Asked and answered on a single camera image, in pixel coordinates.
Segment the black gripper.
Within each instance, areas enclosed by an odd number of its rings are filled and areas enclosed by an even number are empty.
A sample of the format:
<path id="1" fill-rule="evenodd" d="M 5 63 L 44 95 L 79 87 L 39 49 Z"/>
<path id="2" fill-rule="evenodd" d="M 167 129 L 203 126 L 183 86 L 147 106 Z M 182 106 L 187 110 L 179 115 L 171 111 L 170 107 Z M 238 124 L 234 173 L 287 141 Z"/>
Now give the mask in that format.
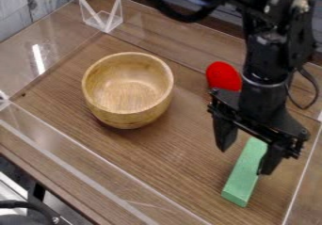
<path id="1" fill-rule="evenodd" d="M 215 142 L 224 152 L 242 130 L 267 143 L 256 174 L 270 175 L 283 158 L 298 158 L 310 132 L 287 111 L 288 76 L 276 82 L 242 77 L 242 89 L 208 87 Z"/>

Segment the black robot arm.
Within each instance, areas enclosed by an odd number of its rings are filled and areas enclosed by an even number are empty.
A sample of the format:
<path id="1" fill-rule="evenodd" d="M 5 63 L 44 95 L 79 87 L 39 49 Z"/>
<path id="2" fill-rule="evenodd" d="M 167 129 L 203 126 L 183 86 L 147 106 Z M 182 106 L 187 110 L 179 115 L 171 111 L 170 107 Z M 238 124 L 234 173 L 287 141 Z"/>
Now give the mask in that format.
<path id="1" fill-rule="evenodd" d="M 242 14 L 247 45 L 242 89 L 212 87 L 208 113 L 220 151 L 228 149 L 239 131 L 267 143 L 256 172 L 270 175 L 284 158 L 300 155 L 310 139 L 310 132 L 290 115 L 286 103 L 292 100 L 292 76 L 300 73 L 314 80 L 304 69 L 317 46 L 311 31 L 314 0 L 190 1 L 200 9 L 183 14 L 163 0 L 147 0 L 164 16 L 183 23 L 198 22 L 223 4 Z"/>

